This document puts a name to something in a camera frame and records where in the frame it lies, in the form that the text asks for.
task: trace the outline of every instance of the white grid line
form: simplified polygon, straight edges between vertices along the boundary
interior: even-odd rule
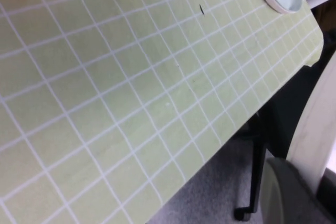
[[[2,10],[2,12],[6,15],[6,13],[4,12],[4,8],[2,6],[2,4],[0,4],[0,9]],[[18,34],[18,32],[16,31],[14,25],[12,24],[12,21],[9,19],[8,16],[6,16],[6,19],[9,23],[9,25],[11,26],[12,30],[14,31],[14,33],[16,34],[17,38],[19,39],[19,41],[22,43],[22,45],[25,47],[26,44],[23,42],[21,36]],[[34,60],[34,58],[31,56],[30,52],[26,49],[26,52],[28,53],[31,61],[34,63],[35,67],[37,68],[37,70],[39,71],[40,75],[42,76],[42,78],[44,78],[43,73],[41,72],[41,70],[38,67],[38,64],[36,63],[36,61]],[[38,156],[37,152],[35,151],[35,149],[33,148],[33,146],[31,145],[30,141],[28,140],[25,132],[23,131],[23,129],[21,128],[20,124],[16,121],[13,113],[11,112],[11,110],[9,109],[8,105],[5,102],[2,102],[3,106],[5,107],[8,115],[10,116],[10,118],[13,120],[15,126],[17,127],[17,129],[19,130],[21,136],[23,136],[23,139],[25,141],[25,143],[28,145],[30,151],[32,152],[33,156],[35,157],[35,159],[37,160],[38,164],[40,165],[40,167],[42,168],[42,170],[44,171],[45,175],[47,176],[47,178],[49,179],[49,181],[51,182],[51,184],[53,185],[53,187],[55,188],[58,196],[60,197],[60,199],[62,200],[63,204],[66,206],[66,208],[68,209],[68,211],[70,212],[70,215],[72,216],[73,220],[76,223],[79,223],[76,215],[72,212],[70,206],[68,205],[64,195],[62,194],[61,190],[58,188],[56,182],[54,181],[54,179],[52,178],[52,176],[50,175],[50,173],[46,170],[46,167],[44,165],[44,163],[42,162],[41,158]]]
[[[268,24],[274,22],[275,20],[270,21],[270,22],[267,23],[265,26],[267,26]],[[281,37],[279,37],[279,38],[278,38],[277,40],[275,40],[271,45],[269,45],[268,47],[266,47],[266,48],[264,48],[262,51],[260,51],[258,54],[256,54],[254,58],[256,58],[256,57],[259,56],[261,53],[263,53],[265,50],[267,50],[270,46],[272,46],[272,45],[273,45],[276,41],[278,41],[279,39],[281,39]],[[228,51],[229,51],[229,49],[228,49],[227,51],[223,52],[221,56],[225,55]],[[213,63],[214,61],[216,61],[216,60],[217,60],[217,58],[212,59],[211,61],[209,61],[208,63],[206,63],[206,64],[204,65],[204,67],[207,67],[208,65],[212,64],[212,63]],[[251,62],[251,59],[250,59],[248,62],[246,62],[244,65],[242,65],[242,68],[243,68],[244,66],[246,66],[247,64],[249,64],[250,62]],[[201,71],[201,69],[197,69],[196,71],[190,73],[186,78],[189,78],[189,77],[191,77],[192,75],[194,75],[194,74],[196,74],[196,73],[198,73],[198,72],[200,72],[200,71]],[[231,76],[233,76],[233,75],[234,75],[235,73],[237,73],[238,71],[239,71],[239,69],[236,70],[236,71],[234,71],[231,75],[227,76],[227,78],[226,78],[225,80],[223,80],[223,82],[221,82],[220,84],[223,84],[227,79],[229,79]],[[171,86],[171,87],[168,88],[167,90],[168,90],[168,91],[173,90],[174,88],[176,88],[177,86],[179,86],[181,83],[183,83],[183,80],[179,81],[178,83],[176,83],[175,85]],[[162,97],[163,95],[164,95],[164,94],[160,94],[160,95],[158,95],[157,97],[153,98],[152,100],[150,100],[149,102],[147,102],[147,103],[145,104],[145,106],[148,106],[149,104],[151,104],[152,102],[156,101],[157,99],[159,99],[159,98]],[[77,110],[79,110],[80,108],[82,108],[83,106],[87,105],[88,103],[91,103],[92,101],[94,101],[94,100],[96,100],[96,99],[97,99],[97,96],[96,96],[96,97],[93,97],[93,98],[91,98],[91,99],[89,99],[88,101],[83,102],[82,104],[80,104],[80,105],[78,105],[78,106],[76,106],[76,107],[74,107],[74,108],[72,108],[72,109],[70,109],[70,110],[68,111],[68,113],[72,113],[72,112],[74,112],[74,111],[77,111]],[[141,108],[138,108],[138,109],[136,109],[135,111],[131,112],[131,113],[128,114],[126,117],[124,117],[123,119],[121,119],[121,120],[119,121],[119,124],[121,124],[122,122],[124,122],[125,120],[127,120],[128,118],[130,118],[131,116],[135,115],[135,114],[138,113],[140,110],[141,110]],[[41,126],[39,126],[39,127],[35,128],[35,129],[31,130],[30,132],[28,132],[28,133],[27,133],[27,136],[30,136],[30,135],[34,134],[35,132],[37,132],[37,131],[39,131],[39,130],[41,130],[41,129],[44,129],[45,127],[51,125],[52,123],[54,123],[55,121],[57,121],[57,120],[59,120],[59,119],[61,119],[61,118],[63,118],[63,117],[65,117],[65,115],[60,115],[60,116],[58,116],[58,117],[56,117],[56,118],[54,118],[54,119],[51,119],[50,121],[48,121],[48,122],[42,124]],[[11,144],[11,142],[10,142],[9,144],[7,144],[6,146],[1,147],[1,148],[0,148],[0,152],[3,151],[3,150],[5,150],[5,149],[7,148],[7,146],[8,146],[8,147],[12,146],[14,143]]]
[[[142,104],[142,102],[141,102],[141,100],[140,100],[140,98],[139,98],[137,92],[135,91],[135,89],[134,89],[132,83],[129,81],[128,76],[126,75],[126,73],[125,73],[124,70],[122,69],[122,66],[120,65],[120,63],[119,63],[118,59],[116,58],[115,54],[113,53],[113,50],[111,49],[111,47],[110,47],[110,45],[109,45],[107,39],[105,38],[105,36],[103,35],[103,33],[101,32],[101,30],[99,29],[99,27],[97,26],[96,21],[94,20],[92,14],[91,14],[90,11],[89,11],[89,8],[86,6],[86,4],[85,4],[85,2],[84,2],[83,0],[81,0],[81,1],[82,1],[82,3],[84,4],[85,9],[86,9],[87,12],[89,13],[89,15],[90,15],[90,17],[91,17],[93,23],[95,24],[95,26],[96,26],[98,32],[99,32],[100,35],[103,37],[103,39],[104,39],[106,45],[108,46],[110,52],[112,53],[114,60],[115,60],[116,63],[118,64],[119,68],[121,69],[121,71],[122,71],[122,73],[123,73],[123,75],[124,75],[124,77],[125,77],[127,83],[130,85],[131,89],[133,90],[133,92],[134,92],[134,94],[136,95],[137,99],[139,100],[140,104],[143,106],[143,104]],[[85,71],[86,71],[87,76],[91,79],[89,73],[87,73],[87,70],[85,70]],[[98,88],[96,87],[96,85],[95,85],[95,83],[93,82],[92,79],[91,79],[91,83],[92,83],[92,85],[94,86],[94,88],[96,89],[97,93],[100,95],[100,99],[101,99],[102,103],[104,104],[105,109],[108,111],[108,113],[110,114],[110,116],[111,116],[111,118],[113,119],[113,121],[116,122],[117,120],[115,119],[114,115],[112,114],[112,112],[110,111],[109,107],[108,107],[107,104],[105,103],[104,99],[103,99],[102,96],[101,96],[100,91],[98,90]],[[130,141],[128,140],[128,138],[127,138],[127,136],[125,135],[125,133],[122,131],[122,129],[121,129],[121,127],[119,126],[119,124],[117,124],[117,128],[119,129],[119,131],[122,133],[123,137],[125,138],[125,140],[126,140],[126,142],[127,142],[127,145],[128,145],[128,147],[130,148],[130,150],[131,150],[131,152],[132,152],[132,154],[133,154],[135,160],[137,161],[138,165],[140,166],[142,172],[143,172],[144,175],[146,176],[147,180],[150,181],[150,178],[149,178],[149,176],[148,176],[146,170],[144,169],[144,167],[142,166],[142,164],[141,164],[139,158],[136,156],[136,154],[135,154],[135,152],[134,152],[134,148],[133,148],[133,146],[130,144]],[[151,184],[152,187],[154,188],[154,190],[155,190],[155,192],[156,192],[156,194],[157,194],[157,196],[158,196],[158,198],[159,198],[161,204],[163,204],[161,195],[160,195],[159,192],[157,191],[156,187],[154,186],[154,184],[153,184],[151,181],[150,181],[150,184]],[[122,209],[122,210],[123,210],[123,212],[125,213],[125,215],[127,216],[128,220],[131,222],[131,221],[132,221],[132,220],[131,220],[131,217],[128,215],[128,213],[126,212],[126,210],[125,210],[125,209]]]
[[[231,1],[234,1],[234,0],[228,0],[228,1],[226,1],[226,2],[223,1],[223,0],[221,0],[221,3],[223,3],[222,5],[224,6],[224,8],[225,8],[225,10],[226,10],[226,12],[227,12],[228,14],[229,14],[229,11],[227,10],[227,8],[226,8],[226,6],[225,6],[225,3],[227,3],[227,2],[231,2]],[[206,4],[206,6],[207,6],[208,8],[210,8],[206,0],[204,0],[204,3]],[[232,18],[230,17],[230,14],[229,14],[229,18],[230,18],[230,23],[229,23],[228,25],[234,25],[234,21],[233,21]],[[219,25],[218,21],[217,21],[216,19],[215,19],[215,21],[216,21],[217,26],[220,28],[220,25]],[[228,40],[226,39],[226,36],[225,36],[225,34],[223,33],[223,28],[220,29],[219,32],[220,32],[220,33],[223,35],[223,37],[225,38],[226,43],[229,45],[229,51],[233,54],[233,52],[232,52],[233,47],[230,46]],[[235,29],[237,30],[237,32],[238,32],[240,38],[242,39],[242,36],[240,35],[238,29],[237,29],[236,27],[235,27]],[[238,61],[238,64],[239,64],[239,70],[242,71],[242,67],[240,66],[239,61]],[[231,84],[231,86],[233,87],[233,90],[235,91],[235,93],[236,93],[236,95],[237,95],[237,97],[238,97],[238,96],[239,96],[239,95],[238,95],[238,92],[236,91],[234,85],[232,85],[231,79],[228,78],[228,81],[229,81],[229,83]],[[249,113],[248,113],[248,111],[247,111],[247,109],[246,109],[244,103],[242,103],[242,104],[243,104],[243,107],[244,107],[244,109],[245,109],[245,111],[246,111],[246,114],[248,115]],[[232,119],[232,117],[230,116],[230,114],[228,113],[227,115],[229,116],[231,122],[233,123],[233,125],[234,125],[235,128],[237,129],[236,123],[234,122],[234,120]]]
[[[65,0],[65,1],[57,0],[57,1],[53,1],[53,2],[45,2],[45,3],[49,6],[49,5],[52,5],[52,4],[57,4],[57,3],[66,2],[66,1],[67,1],[67,0]],[[156,3],[154,3],[154,4],[145,5],[144,7],[136,8],[136,9],[134,9],[134,10],[130,10],[130,11],[128,11],[128,12],[125,12],[124,14],[125,14],[126,16],[128,16],[128,15],[130,15],[130,14],[139,12],[139,11],[141,11],[141,10],[145,10],[146,8],[150,8],[150,7],[154,7],[154,6],[163,4],[163,3],[165,3],[166,1],[171,1],[171,0],[162,0],[162,1],[158,1],[158,2],[156,2]],[[123,17],[122,14],[121,14],[121,15],[117,15],[117,16],[114,16],[114,17],[105,19],[105,20],[103,20],[103,21],[97,22],[97,25],[100,26],[100,25],[102,25],[102,24],[105,24],[105,23],[108,23],[108,22],[117,20],[117,19],[122,18],[122,17]],[[69,35],[78,33],[78,32],[80,32],[80,31],[84,31],[84,30],[87,30],[87,29],[90,29],[90,28],[94,28],[94,27],[95,27],[95,24],[87,25],[87,26],[84,26],[84,27],[75,29],[75,30],[73,30],[73,31],[69,31],[69,32],[67,32],[67,33],[64,33],[64,35],[69,36]],[[167,29],[169,29],[169,28],[171,28],[171,27],[164,28],[164,29],[162,29],[161,31],[167,30]],[[157,34],[159,34],[159,33],[157,33],[157,32],[156,32],[156,33],[153,33],[153,34],[151,34],[150,36],[148,36],[148,37],[144,37],[144,38],[142,38],[142,39],[139,40],[139,41],[142,41],[143,39],[149,38],[149,37],[154,36],[154,35],[157,35]],[[30,49],[30,48],[33,48],[33,47],[36,47],[36,46],[40,46],[40,45],[46,44],[46,43],[51,42],[51,41],[55,41],[55,40],[60,39],[60,38],[63,38],[63,35],[58,35],[58,36],[55,36],[55,37],[53,37],[53,38],[45,39],[45,40],[39,41],[39,42],[34,43],[34,44],[26,45],[26,47],[27,47],[28,49]],[[4,54],[0,54],[0,59],[1,59],[1,58],[5,58],[5,57],[8,57],[8,56],[13,55],[13,54],[17,54],[18,52],[21,52],[21,51],[24,51],[24,49],[23,49],[23,48],[21,48],[21,49],[15,49],[15,50],[13,50],[12,52],[4,53]]]
[[[190,8],[191,10],[193,10],[192,7],[191,7],[191,5],[190,5],[190,3],[189,3],[189,1],[188,1],[188,0],[186,0],[186,1],[187,1],[187,4],[188,4],[189,8]],[[204,37],[205,37],[205,40],[209,43],[208,38],[209,38],[209,36],[211,36],[211,33],[208,34],[208,35],[205,34],[205,32],[204,32],[204,30],[203,30],[203,27],[201,26],[201,24],[200,24],[200,22],[199,22],[199,20],[197,19],[196,16],[194,16],[194,19],[196,20],[196,22],[197,22],[198,25],[200,26],[201,31],[202,31],[202,33],[203,33],[203,35],[204,35]],[[181,27],[180,27],[180,29],[181,29],[181,31],[182,31],[184,37],[185,37],[185,40],[188,42],[188,45],[190,45],[190,42],[189,42],[188,38],[186,37],[186,35],[185,35],[183,29],[182,29]],[[215,50],[213,49],[211,43],[209,43],[209,45],[211,46],[211,48],[212,48],[212,50],[213,50],[213,53],[214,53],[214,55],[216,56],[215,59],[217,59],[217,57],[218,57],[217,53],[216,53]],[[203,64],[201,63],[201,61],[200,61],[200,59],[198,58],[198,56],[197,56],[197,54],[196,54],[196,52],[195,52],[195,50],[194,50],[193,47],[191,47],[191,50],[192,50],[193,54],[195,55],[195,57],[196,57],[196,59],[197,59],[197,62],[198,62],[198,64],[199,64],[200,67],[201,67],[201,70],[202,70],[203,74],[206,76],[207,81],[211,84],[212,90],[215,92],[216,97],[217,97],[217,99],[219,100],[219,103],[220,103],[220,105],[221,105],[222,108],[223,108],[223,111],[225,111],[225,106],[223,105],[221,99],[219,98],[218,93],[217,93],[217,90],[214,88],[214,85],[212,84],[211,79],[209,78],[209,76],[208,76],[208,75],[206,74],[206,72],[205,72],[205,66],[206,66],[206,65],[203,65]],[[206,115],[206,113],[204,112],[200,100],[198,99],[198,97],[197,97],[196,95],[195,95],[195,97],[196,97],[196,100],[197,100],[197,102],[198,102],[198,104],[199,104],[199,107],[201,108],[201,111],[202,111],[203,115],[205,116],[205,118],[206,118],[206,120],[207,120],[207,122],[208,122],[208,125],[209,125],[209,118],[208,118],[208,116]],[[228,116],[229,116],[230,120],[232,121],[234,127],[236,128],[236,125],[235,125],[234,121],[232,120],[231,116],[230,116],[230,115],[228,115]],[[210,128],[212,129],[212,131],[213,131],[213,133],[215,134],[217,140],[219,141],[219,144],[221,145],[221,144],[222,144],[222,142],[221,142],[221,138],[218,136],[218,134],[217,134],[217,132],[215,131],[215,129],[213,128],[212,124],[210,125]],[[197,146],[195,140],[196,140],[196,138],[194,139],[194,143],[195,143],[195,145],[196,145],[196,147],[197,147],[197,150],[201,153],[201,156],[202,156],[202,159],[203,159],[203,162],[204,162],[205,159],[204,159],[204,157],[203,157],[203,154],[202,154],[202,152],[200,151],[200,149],[198,148],[198,146]]]

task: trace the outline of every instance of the floor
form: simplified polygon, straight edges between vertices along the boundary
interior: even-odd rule
[[[231,224],[235,207],[249,201],[252,144],[231,140],[148,224]],[[250,224],[262,224],[260,209]]]

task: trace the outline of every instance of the black chair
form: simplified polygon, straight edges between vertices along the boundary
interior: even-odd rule
[[[236,220],[248,221],[258,209],[261,176],[268,149],[274,157],[286,158],[296,125],[323,69],[303,67],[244,126],[234,138],[253,141],[250,202],[236,208]]]

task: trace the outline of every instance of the table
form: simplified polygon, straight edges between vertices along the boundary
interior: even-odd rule
[[[0,223],[145,223],[319,59],[303,2],[0,0]]]

